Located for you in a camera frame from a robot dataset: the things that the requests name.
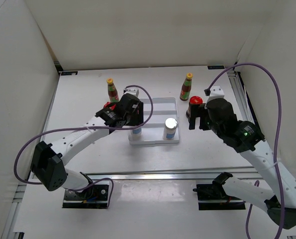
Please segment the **red-lidded sauce jar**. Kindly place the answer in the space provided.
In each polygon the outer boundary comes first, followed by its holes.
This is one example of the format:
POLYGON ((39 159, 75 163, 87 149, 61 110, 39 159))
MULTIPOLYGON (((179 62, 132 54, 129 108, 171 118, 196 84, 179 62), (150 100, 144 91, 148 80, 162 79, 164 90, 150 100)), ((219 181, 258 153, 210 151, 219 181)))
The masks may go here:
POLYGON ((189 99, 189 103, 188 103, 188 109, 186 111, 186 117, 189 118, 190 117, 190 106, 191 105, 200 105, 203 103, 203 99, 199 96, 192 96, 189 99))
POLYGON ((104 104, 103 108, 110 108, 111 110, 113 110, 116 106, 116 102, 107 102, 106 104, 104 104))

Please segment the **silver-lidded white shaker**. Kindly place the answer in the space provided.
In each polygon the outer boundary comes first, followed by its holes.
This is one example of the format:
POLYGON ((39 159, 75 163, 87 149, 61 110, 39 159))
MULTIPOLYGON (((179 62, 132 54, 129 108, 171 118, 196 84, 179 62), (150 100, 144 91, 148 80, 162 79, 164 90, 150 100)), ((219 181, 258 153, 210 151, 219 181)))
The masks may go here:
POLYGON ((177 127, 178 127, 178 122, 175 118, 167 118, 164 122, 163 139, 174 140, 177 127))
POLYGON ((130 131, 129 139, 130 141, 139 140, 142 134, 142 128, 138 127, 130 131))

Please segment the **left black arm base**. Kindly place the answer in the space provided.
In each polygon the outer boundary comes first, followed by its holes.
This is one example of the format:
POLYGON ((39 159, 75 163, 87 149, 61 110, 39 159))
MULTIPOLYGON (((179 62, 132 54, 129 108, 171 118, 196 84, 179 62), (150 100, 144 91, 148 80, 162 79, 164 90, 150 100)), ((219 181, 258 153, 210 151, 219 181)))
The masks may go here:
POLYGON ((110 204, 111 189, 111 181, 102 180, 81 192, 66 190, 63 197, 62 208, 107 209, 110 204))

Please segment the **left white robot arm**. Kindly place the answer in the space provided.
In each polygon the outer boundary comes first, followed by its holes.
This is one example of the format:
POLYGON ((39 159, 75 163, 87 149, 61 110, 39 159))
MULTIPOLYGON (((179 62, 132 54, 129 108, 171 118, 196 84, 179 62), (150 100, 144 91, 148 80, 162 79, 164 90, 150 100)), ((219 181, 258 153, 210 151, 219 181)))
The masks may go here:
POLYGON ((115 130, 142 124, 143 106, 136 96, 126 93, 119 102, 95 113, 82 130, 73 130, 52 143, 40 142, 34 150, 32 172, 48 191, 62 187, 75 191, 81 199, 90 198, 93 194, 90 179, 65 166, 90 144, 115 130))

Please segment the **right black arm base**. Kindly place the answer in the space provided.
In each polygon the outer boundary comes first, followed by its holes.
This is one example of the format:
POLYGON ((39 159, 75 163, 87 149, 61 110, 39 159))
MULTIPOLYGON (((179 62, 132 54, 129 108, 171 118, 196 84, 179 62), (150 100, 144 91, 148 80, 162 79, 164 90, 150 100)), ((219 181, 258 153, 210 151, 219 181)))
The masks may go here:
POLYGON ((228 211, 245 210, 245 202, 231 196, 220 196, 212 184, 197 184, 193 188, 197 194, 198 209, 200 211, 228 211))

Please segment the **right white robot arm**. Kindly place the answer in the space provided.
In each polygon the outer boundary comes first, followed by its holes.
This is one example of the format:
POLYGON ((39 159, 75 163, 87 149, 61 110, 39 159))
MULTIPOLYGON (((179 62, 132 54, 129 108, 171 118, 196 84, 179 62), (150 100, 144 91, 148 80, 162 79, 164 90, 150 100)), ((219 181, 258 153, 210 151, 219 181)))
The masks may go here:
POLYGON ((268 214, 283 229, 296 226, 296 179, 274 154, 261 130, 250 121, 238 120, 230 102, 224 98, 189 106, 189 129, 213 131, 223 142, 246 159, 262 176, 270 189, 259 189, 223 172, 212 181, 212 193, 218 199, 234 196, 268 214))

